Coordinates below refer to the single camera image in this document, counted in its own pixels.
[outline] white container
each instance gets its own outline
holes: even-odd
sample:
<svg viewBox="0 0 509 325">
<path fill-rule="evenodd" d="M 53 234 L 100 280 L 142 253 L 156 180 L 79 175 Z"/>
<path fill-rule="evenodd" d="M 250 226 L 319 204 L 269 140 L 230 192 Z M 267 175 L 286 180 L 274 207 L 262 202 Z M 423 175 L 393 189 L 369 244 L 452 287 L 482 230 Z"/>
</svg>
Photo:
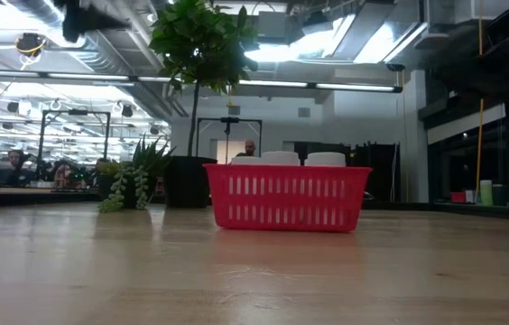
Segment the white container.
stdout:
<svg viewBox="0 0 509 325">
<path fill-rule="evenodd" d="M 474 190 L 466 190 L 465 191 L 465 202 L 466 203 L 475 203 L 475 191 Z"/>
<path fill-rule="evenodd" d="M 259 157 L 235 157 L 230 163 L 234 165 L 261 165 L 263 160 Z"/>
<path fill-rule="evenodd" d="M 345 167 L 345 155 L 342 153 L 309 153 L 305 166 Z"/>
<path fill-rule="evenodd" d="M 294 152 L 267 152 L 262 158 L 263 164 L 301 166 L 299 154 Z"/>
</svg>

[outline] red plastic basket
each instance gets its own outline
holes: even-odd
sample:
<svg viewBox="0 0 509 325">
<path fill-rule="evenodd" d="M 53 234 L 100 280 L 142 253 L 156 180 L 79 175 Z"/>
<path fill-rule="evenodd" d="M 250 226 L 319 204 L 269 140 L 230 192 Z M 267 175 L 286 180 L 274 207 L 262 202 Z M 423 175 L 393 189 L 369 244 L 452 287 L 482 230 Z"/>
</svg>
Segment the red plastic basket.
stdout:
<svg viewBox="0 0 509 325">
<path fill-rule="evenodd" d="M 370 168 L 205 164 L 217 225 L 353 231 Z"/>
</svg>

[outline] table surface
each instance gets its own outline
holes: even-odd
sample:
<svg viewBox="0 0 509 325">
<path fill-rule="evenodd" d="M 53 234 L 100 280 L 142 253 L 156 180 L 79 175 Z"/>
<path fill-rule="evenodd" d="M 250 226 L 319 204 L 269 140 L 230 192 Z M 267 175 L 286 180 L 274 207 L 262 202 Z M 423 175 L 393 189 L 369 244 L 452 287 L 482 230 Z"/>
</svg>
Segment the table surface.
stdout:
<svg viewBox="0 0 509 325">
<path fill-rule="evenodd" d="M 0 209 L 0 324 L 509 324 L 509 220 L 363 211 L 327 234 L 159 205 Z"/>
</svg>

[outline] fluorescent light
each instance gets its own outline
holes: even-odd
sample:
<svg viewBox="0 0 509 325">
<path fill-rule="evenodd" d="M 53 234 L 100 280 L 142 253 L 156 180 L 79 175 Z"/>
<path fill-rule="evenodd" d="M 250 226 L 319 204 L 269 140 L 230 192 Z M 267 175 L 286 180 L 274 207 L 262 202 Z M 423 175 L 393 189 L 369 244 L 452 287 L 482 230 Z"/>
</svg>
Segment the fluorescent light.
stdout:
<svg viewBox="0 0 509 325">
<path fill-rule="evenodd" d="M 138 77 L 138 81 L 169 82 L 171 79 L 166 77 Z"/>
<path fill-rule="evenodd" d="M 381 28 L 371 36 L 353 62 L 378 63 L 393 49 L 393 45 L 393 29 L 388 23 L 384 23 Z"/>
<path fill-rule="evenodd" d="M 249 15 L 259 15 L 260 12 L 276 12 L 286 13 L 287 4 L 277 2 L 266 2 L 266 1 L 215 1 L 215 5 L 220 5 L 223 8 L 220 10 L 221 13 L 225 14 L 238 14 L 242 6 L 245 7 L 246 12 Z"/>
<path fill-rule="evenodd" d="M 258 50 L 245 52 L 245 56 L 257 62 L 285 62 L 296 60 L 299 53 L 288 45 L 261 44 Z"/>
<path fill-rule="evenodd" d="M 392 92 L 395 87 L 349 84 L 317 84 L 318 89 Z"/>
<path fill-rule="evenodd" d="M 321 58 L 326 58 L 328 56 L 333 55 L 333 53 L 335 53 L 335 51 L 337 50 L 337 47 L 343 41 L 343 38 L 345 37 L 345 35 L 347 35 L 348 29 L 351 28 L 351 25 L 355 21 L 355 18 L 356 18 L 355 14 L 350 14 L 343 19 L 343 22 L 337 28 L 335 35 L 330 40 L 329 44 L 327 44 L 327 46 L 325 47 L 325 50 L 323 51 Z"/>
<path fill-rule="evenodd" d="M 292 87 L 306 88 L 306 82 L 272 81 L 272 80 L 240 80 L 240 85 L 245 86 L 270 86 L 270 87 Z"/>
<path fill-rule="evenodd" d="M 40 75 L 38 72 L 30 72 L 30 71 L 18 71 L 18 70 L 0 70 L 0 77 L 14 77 L 14 78 L 38 78 Z"/>
<path fill-rule="evenodd" d="M 79 74 L 79 73 L 49 73 L 51 78 L 55 79 L 84 79 L 84 80 L 128 80 L 128 76 L 109 76 L 98 74 Z"/>
<path fill-rule="evenodd" d="M 407 37 L 407 39 L 405 39 L 405 41 L 403 41 L 401 44 L 399 44 L 399 46 L 397 46 L 391 53 L 389 53 L 389 55 L 387 55 L 384 59 L 383 59 L 383 62 L 388 62 L 392 59 L 394 59 L 394 57 L 396 57 L 399 53 L 401 53 L 403 50 L 405 50 L 405 48 L 411 43 L 413 42 L 413 40 L 415 40 L 417 38 L 417 36 L 419 36 L 419 34 L 423 33 L 423 31 L 427 28 L 427 23 L 422 23 L 421 26 L 419 26 L 419 28 L 417 28 L 415 30 L 415 32 L 413 32 L 411 35 L 409 35 L 409 37 Z"/>
</svg>

